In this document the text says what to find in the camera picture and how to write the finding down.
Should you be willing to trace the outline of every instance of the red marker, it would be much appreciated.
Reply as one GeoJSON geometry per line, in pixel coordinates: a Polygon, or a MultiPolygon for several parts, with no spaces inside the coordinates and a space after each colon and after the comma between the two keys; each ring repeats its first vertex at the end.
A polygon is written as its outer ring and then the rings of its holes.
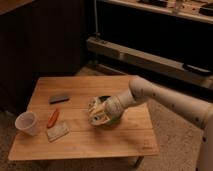
{"type": "Polygon", "coordinates": [[[56,110],[53,112],[52,116],[50,117],[50,119],[47,122],[47,128],[51,128],[55,125],[55,123],[58,119],[59,113],[60,113],[59,109],[56,108],[56,110]]]}

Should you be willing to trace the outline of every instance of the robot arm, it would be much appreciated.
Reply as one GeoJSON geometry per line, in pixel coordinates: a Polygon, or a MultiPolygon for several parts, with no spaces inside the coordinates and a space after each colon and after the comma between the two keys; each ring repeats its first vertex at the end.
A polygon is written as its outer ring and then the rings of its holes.
{"type": "Polygon", "coordinates": [[[129,89],[107,99],[105,112],[111,116],[122,116],[124,110],[137,102],[152,98],[170,110],[204,129],[196,171],[213,170],[213,105],[163,87],[143,78],[129,82],[129,89]]]}

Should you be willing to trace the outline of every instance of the tabletop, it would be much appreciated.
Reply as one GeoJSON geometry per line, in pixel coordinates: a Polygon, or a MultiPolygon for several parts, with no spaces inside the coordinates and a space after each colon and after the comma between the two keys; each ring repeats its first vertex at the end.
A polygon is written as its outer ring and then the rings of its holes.
{"type": "Polygon", "coordinates": [[[40,133],[30,137],[18,132],[9,160],[49,160],[99,157],[129,157],[158,154],[147,104],[128,108],[120,122],[95,127],[88,122],[88,104],[95,96],[115,95],[128,88],[134,76],[41,77],[27,110],[38,116],[40,133]],[[70,100],[49,104],[49,97],[69,93],[70,100]],[[70,132],[49,142],[46,124],[56,108],[57,122],[66,121],[70,132]]]}

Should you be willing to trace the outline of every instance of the white cup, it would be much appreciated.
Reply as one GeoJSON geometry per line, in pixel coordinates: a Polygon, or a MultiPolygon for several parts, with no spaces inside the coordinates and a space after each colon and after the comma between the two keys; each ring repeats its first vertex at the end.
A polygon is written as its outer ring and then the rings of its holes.
{"type": "Polygon", "coordinates": [[[31,111],[26,111],[20,114],[16,118],[15,126],[18,130],[23,131],[31,136],[35,136],[39,133],[36,114],[31,111]]]}

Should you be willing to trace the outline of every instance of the table leg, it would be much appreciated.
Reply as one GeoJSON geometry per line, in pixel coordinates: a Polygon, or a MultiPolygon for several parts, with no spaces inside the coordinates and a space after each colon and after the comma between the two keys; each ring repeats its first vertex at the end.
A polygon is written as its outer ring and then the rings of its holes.
{"type": "Polygon", "coordinates": [[[143,156],[138,157],[137,161],[134,164],[135,169],[137,169],[140,166],[141,162],[143,161],[143,158],[144,158],[143,156]]]}

